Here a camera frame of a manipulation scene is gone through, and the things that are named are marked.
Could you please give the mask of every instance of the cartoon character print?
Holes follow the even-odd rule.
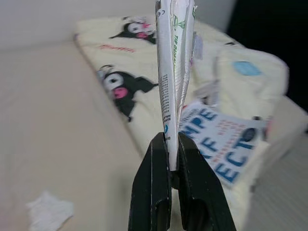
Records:
[[[123,71],[114,71],[113,65],[104,65],[98,71],[98,76],[107,90],[109,96],[114,100],[115,105],[130,122],[135,101],[134,95],[142,90],[149,92],[158,84],[153,84],[144,77],[134,77],[132,74]]]
[[[152,24],[147,23],[146,17],[125,17],[123,18],[123,31],[115,36],[117,38],[137,38],[146,40],[152,44],[156,44],[156,31]]]

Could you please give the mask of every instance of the dark background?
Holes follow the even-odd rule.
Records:
[[[290,68],[288,97],[308,110],[308,0],[238,0],[227,34]]]

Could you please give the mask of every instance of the toothpaste tube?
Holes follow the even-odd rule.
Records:
[[[193,0],[156,0],[158,82],[169,167],[177,170],[178,129],[189,81]]]

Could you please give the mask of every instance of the white wall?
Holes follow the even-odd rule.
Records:
[[[154,0],[0,0],[0,51],[72,39],[78,20],[154,13]],[[203,21],[224,30],[234,0],[196,0]]]

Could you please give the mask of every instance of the white tissue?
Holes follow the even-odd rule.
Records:
[[[57,231],[74,214],[72,202],[61,201],[49,192],[27,203],[31,220],[30,231]]]

